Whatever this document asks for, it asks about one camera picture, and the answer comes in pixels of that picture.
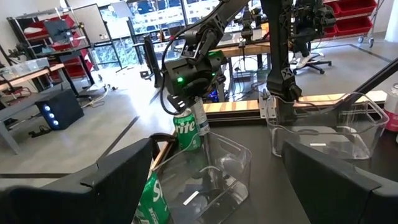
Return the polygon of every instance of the black table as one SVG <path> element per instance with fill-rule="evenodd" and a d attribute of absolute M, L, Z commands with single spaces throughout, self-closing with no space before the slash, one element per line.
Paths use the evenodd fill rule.
<path fill-rule="evenodd" d="M 88 80 L 90 81 L 90 85 L 85 87 L 88 89 L 89 87 L 93 86 L 95 84 L 94 78 L 91 75 L 90 69 L 88 69 L 87 64 L 85 62 L 85 59 L 83 58 L 83 55 L 81 54 L 81 50 L 83 49 L 89 49 L 91 48 L 90 45 L 82 45 L 73 49 L 68 49 L 68 50 L 62 50 L 62 51 L 56 51 L 56 52 L 49 52 L 49 53 L 39 53 L 36 56 L 38 57 L 54 57 L 54 59 L 59 62 L 59 63 L 65 63 L 68 60 L 78 58 L 80 61 L 81 66 L 83 67 Z M 93 58 L 91 57 L 91 54 L 88 53 L 88 56 L 92 62 L 94 62 Z M 67 70 L 65 68 L 62 69 L 66 79 L 68 80 L 70 87 L 73 91 L 73 93 L 76 95 L 77 98 L 89 98 L 91 99 L 90 95 L 87 94 L 81 94 L 77 91 L 76 86 L 71 78 L 71 76 L 68 74 Z"/>
<path fill-rule="evenodd" d="M 271 153 L 271 133 L 264 123 L 217 125 L 211 126 L 211 131 L 252 152 L 249 198 L 225 223 L 310 223 L 289 182 L 282 159 Z M 348 162 L 398 182 L 396 134 L 385 131 L 371 159 Z"/>

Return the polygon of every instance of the transparent container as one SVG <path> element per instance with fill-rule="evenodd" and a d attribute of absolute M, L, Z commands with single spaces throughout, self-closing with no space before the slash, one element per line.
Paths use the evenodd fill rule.
<path fill-rule="evenodd" d="M 29 60 L 24 63 L 20 63 L 17 65 L 13 65 L 9 67 L 11 70 L 12 76 L 10 78 L 17 78 L 20 76 L 27 75 L 32 72 L 39 71 L 43 69 L 44 67 L 49 66 L 49 60 L 48 58 L 39 58 L 35 60 Z"/>
<path fill-rule="evenodd" d="M 359 100 L 344 108 L 335 106 L 350 94 Z M 269 98 L 266 116 L 272 153 L 280 157 L 288 139 L 339 159 L 371 158 L 389 118 L 366 95 L 350 94 L 326 101 L 286 102 L 276 96 Z M 293 106 L 295 113 L 282 117 L 275 110 L 276 103 Z"/>
<path fill-rule="evenodd" d="M 48 58 L 39 58 L 24 62 L 31 72 L 35 72 L 49 66 Z"/>
<path fill-rule="evenodd" d="M 221 223 L 249 197 L 249 149 L 214 133 L 201 140 L 155 168 L 171 223 Z"/>
<path fill-rule="evenodd" d="M 4 67 L 0 69 L 0 77 L 5 78 L 6 80 L 10 80 L 14 78 L 14 74 L 11 71 L 11 67 Z"/>

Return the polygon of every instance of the gray floor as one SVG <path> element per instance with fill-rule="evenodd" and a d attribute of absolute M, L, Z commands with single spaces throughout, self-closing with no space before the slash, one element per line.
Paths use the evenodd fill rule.
<path fill-rule="evenodd" d="M 297 83 L 304 95 L 344 93 L 353 91 L 369 77 L 398 57 L 398 44 L 385 43 L 376 39 L 374 47 L 359 45 L 357 39 L 322 42 L 318 49 L 326 60 L 332 60 L 332 67 L 325 67 L 326 74 L 303 69 L 297 75 Z M 371 55 L 346 44 L 353 44 L 379 56 Z M 0 146 L 0 174 L 71 173 L 76 172 L 99 158 L 107 149 L 115 152 L 153 133 L 169 133 L 173 129 L 172 117 L 160 107 L 159 97 L 152 104 L 150 100 L 156 89 L 150 81 L 139 78 L 137 71 L 130 70 L 124 75 L 110 73 L 106 83 L 118 86 L 104 99 L 105 104 L 97 108 L 86 108 L 85 116 L 64 131 L 55 131 L 32 139 L 31 130 L 38 130 L 45 124 L 42 118 L 28 121 L 13 131 L 21 145 L 21 153 L 13 155 L 11 150 Z M 398 73 L 379 85 L 376 90 L 387 91 L 392 83 L 398 82 Z M 35 108 L 20 114 L 33 113 Z M 135 120 L 127 133 L 115 142 L 123 130 Z M 0 178 L 0 187 L 11 185 L 42 186 L 55 179 L 7 179 Z"/>

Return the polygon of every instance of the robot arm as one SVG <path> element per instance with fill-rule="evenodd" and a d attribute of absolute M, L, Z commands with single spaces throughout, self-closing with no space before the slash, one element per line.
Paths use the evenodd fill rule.
<path fill-rule="evenodd" d="M 193 104 L 195 96 L 202 96 L 208 91 L 218 75 L 226 58 L 222 51 L 213 50 L 224 35 L 225 27 L 249 0 L 222 0 L 206 17 L 177 33 L 174 39 L 184 33 L 185 45 L 181 56 L 173 61 L 164 62 L 165 54 L 172 40 L 166 47 L 162 57 L 164 86 L 169 91 L 168 100 L 181 113 Z"/>

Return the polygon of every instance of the green soda can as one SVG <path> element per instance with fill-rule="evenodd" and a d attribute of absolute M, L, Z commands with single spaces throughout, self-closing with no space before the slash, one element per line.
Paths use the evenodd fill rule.
<path fill-rule="evenodd" d="M 174 116 L 173 123 L 181 150 L 193 151 L 200 147 L 198 127 L 191 109 L 186 109 L 182 114 Z"/>
<path fill-rule="evenodd" d="M 164 200 L 156 173 L 149 171 L 148 181 L 136 210 L 136 217 L 141 224 L 166 224 L 169 216 L 169 208 Z"/>

